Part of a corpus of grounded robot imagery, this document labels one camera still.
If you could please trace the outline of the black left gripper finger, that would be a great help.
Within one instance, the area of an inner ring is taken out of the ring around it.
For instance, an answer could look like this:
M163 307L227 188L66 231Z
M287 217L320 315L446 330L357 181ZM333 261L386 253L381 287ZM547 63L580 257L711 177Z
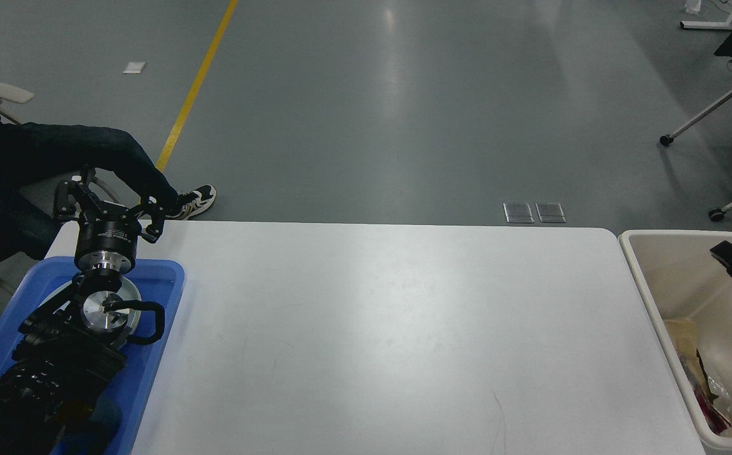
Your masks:
M106 201L98 198L91 184L101 187L95 176L63 179L54 193L53 220L57 224L75 221L78 224L94 224L109 220Z
M149 244L158 242L164 230L164 208L149 189L141 191L140 201L131 208L135 234Z

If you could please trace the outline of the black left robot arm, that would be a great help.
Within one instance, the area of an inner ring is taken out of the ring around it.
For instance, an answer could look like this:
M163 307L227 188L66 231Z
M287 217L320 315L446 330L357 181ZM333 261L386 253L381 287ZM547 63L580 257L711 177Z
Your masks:
M13 366L0 375L0 454L49 454L66 437L86 454L104 453L118 417L94 414L127 364L121 348L164 336L163 305L120 295L138 239L160 239L164 208L150 196L134 207L101 200L94 181L85 171L57 186L54 220L80 227L78 271L20 324Z

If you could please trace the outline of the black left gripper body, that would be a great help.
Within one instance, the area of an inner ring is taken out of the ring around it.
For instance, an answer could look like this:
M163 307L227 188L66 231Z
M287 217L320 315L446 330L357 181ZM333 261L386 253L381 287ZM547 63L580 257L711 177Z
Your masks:
M141 235L138 216L137 210L112 202L81 210L74 255L77 268L83 272L111 269L121 274L133 270Z

